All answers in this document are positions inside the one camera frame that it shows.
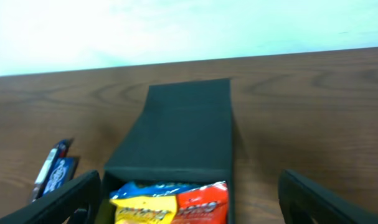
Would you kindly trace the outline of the dark green lidded box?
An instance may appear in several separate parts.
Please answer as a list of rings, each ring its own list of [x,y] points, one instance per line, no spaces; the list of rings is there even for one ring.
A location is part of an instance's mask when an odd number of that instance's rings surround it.
[[[228,79],[151,85],[144,109],[104,166],[96,223],[113,223],[109,194],[129,181],[226,181],[235,221],[233,117]]]

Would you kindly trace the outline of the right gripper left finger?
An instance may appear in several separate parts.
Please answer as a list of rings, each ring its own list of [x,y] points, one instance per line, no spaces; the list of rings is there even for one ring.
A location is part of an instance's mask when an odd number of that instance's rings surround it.
[[[0,224],[94,223],[100,196],[99,173],[90,170],[24,208],[0,218]]]

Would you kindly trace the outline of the yellow candy bag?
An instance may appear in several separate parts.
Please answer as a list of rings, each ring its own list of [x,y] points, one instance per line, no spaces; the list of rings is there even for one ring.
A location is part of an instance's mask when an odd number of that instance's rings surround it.
[[[110,199],[115,224],[171,224],[177,213],[175,196]]]

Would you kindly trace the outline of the red candy bag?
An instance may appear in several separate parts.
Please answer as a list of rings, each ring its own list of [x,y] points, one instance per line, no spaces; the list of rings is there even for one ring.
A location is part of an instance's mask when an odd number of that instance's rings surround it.
[[[176,195],[177,212],[172,224],[226,224],[229,191],[226,181]]]

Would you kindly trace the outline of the dark purple snack bar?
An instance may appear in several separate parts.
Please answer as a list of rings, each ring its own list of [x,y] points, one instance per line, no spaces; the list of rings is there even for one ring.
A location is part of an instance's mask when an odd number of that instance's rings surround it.
[[[28,203],[32,203],[42,196],[57,160],[67,155],[73,141],[74,138],[63,139],[52,147],[49,155],[41,167],[39,174],[37,175],[36,180],[34,181],[34,188],[28,199]]]

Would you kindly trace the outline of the blue Oreo cookie pack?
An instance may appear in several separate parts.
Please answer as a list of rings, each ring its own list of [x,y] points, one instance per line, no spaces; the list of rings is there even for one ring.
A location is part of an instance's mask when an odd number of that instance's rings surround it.
[[[128,182],[118,190],[110,192],[110,199],[124,199],[131,197],[163,197],[181,194],[193,189],[200,188],[199,184],[179,182],[158,182],[151,185],[140,185],[136,182]]]

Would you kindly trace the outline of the blue Eclipse mint pack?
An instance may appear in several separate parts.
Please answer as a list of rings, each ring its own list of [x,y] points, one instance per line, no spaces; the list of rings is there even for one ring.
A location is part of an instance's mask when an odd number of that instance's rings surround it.
[[[71,180],[75,174],[79,158],[63,157],[57,160],[55,167],[50,173],[49,179],[42,193],[42,196],[60,188],[66,182]]]

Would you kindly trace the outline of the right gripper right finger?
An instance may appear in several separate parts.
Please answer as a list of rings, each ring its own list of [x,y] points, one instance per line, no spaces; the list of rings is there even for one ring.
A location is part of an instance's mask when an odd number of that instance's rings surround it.
[[[378,223],[377,215],[293,170],[280,174],[278,199],[285,223]]]

